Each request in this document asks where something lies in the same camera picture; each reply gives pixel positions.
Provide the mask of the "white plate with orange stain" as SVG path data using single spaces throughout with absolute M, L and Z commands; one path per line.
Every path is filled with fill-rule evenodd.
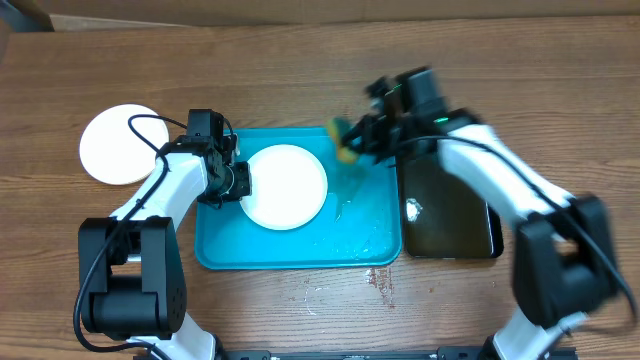
M 299 228 L 324 206 L 328 177 L 318 158 L 288 144 L 266 147 L 248 160 L 251 194 L 240 201 L 254 223 L 276 231 Z

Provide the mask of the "green yellow sponge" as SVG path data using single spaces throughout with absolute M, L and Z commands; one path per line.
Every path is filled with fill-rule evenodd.
M 336 117 L 326 123 L 326 131 L 335 146 L 335 155 L 339 162 L 343 164 L 355 164 L 359 155 L 343 144 L 343 137 L 351 130 L 348 120 Z

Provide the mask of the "white plate with thin smear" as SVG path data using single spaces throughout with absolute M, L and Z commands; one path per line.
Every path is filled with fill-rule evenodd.
M 109 185 L 127 185 L 146 178 L 155 168 L 156 152 L 140 140 L 134 129 L 156 148 L 169 141 L 163 120 L 151 118 L 156 112 L 138 104 L 121 104 L 98 114 L 85 128 L 79 143 L 79 157 L 85 171 Z

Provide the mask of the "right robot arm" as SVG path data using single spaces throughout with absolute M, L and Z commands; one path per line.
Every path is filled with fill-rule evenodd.
M 517 307 L 482 347 L 454 359 L 551 359 L 556 344 L 589 314 L 622 293 L 636 302 L 618 270 L 604 203 L 576 197 L 522 161 L 492 127 L 467 109 L 452 110 L 434 72 L 420 67 L 366 88 L 372 112 L 356 124 L 335 119 L 328 132 L 339 160 L 434 154 L 438 165 L 483 199 L 514 234 L 512 290 Z

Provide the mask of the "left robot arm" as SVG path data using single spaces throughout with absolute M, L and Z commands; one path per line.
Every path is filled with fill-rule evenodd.
M 148 359 L 225 359 L 187 312 L 177 230 L 194 202 L 219 209 L 251 193 L 239 137 L 212 109 L 192 109 L 185 134 L 151 144 L 156 166 L 135 195 L 78 231 L 77 341 L 94 353 L 141 348 Z

